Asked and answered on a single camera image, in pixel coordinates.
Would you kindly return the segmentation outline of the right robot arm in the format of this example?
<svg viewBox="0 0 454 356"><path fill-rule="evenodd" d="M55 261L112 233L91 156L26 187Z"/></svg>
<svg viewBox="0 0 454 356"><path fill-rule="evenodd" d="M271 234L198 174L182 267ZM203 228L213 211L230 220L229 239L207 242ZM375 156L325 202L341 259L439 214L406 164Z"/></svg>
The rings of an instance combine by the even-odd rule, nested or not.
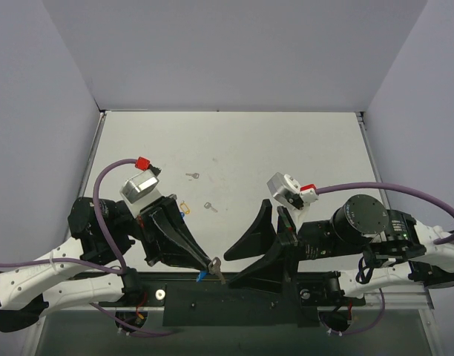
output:
<svg viewBox="0 0 454 356"><path fill-rule="evenodd" d="M227 261L257 261L228 281L231 289L291 295L304 306L343 305L375 289L454 286L454 242L436 245L438 228L385 208L365 194L350 197L328 220L301 222L301 211L264 200Z"/></svg>

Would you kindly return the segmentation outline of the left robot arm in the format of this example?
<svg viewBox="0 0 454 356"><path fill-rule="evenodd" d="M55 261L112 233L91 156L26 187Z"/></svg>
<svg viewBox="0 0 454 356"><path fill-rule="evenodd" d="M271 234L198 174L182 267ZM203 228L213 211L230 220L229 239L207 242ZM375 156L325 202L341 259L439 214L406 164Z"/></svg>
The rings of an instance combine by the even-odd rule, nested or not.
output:
<svg viewBox="0 0 454 356"><path fill-rule="evenodd" d="M70 238L37 260L0 266L0 332L25 329L51 312L74 306L102 302L140 307L146 302L141 274L118 264L96 210L120 253L140 241L149 266L162 263L212 273L220 264L197 244L174 195L142 209L123 201L78 198L68 217Z"/></svg>

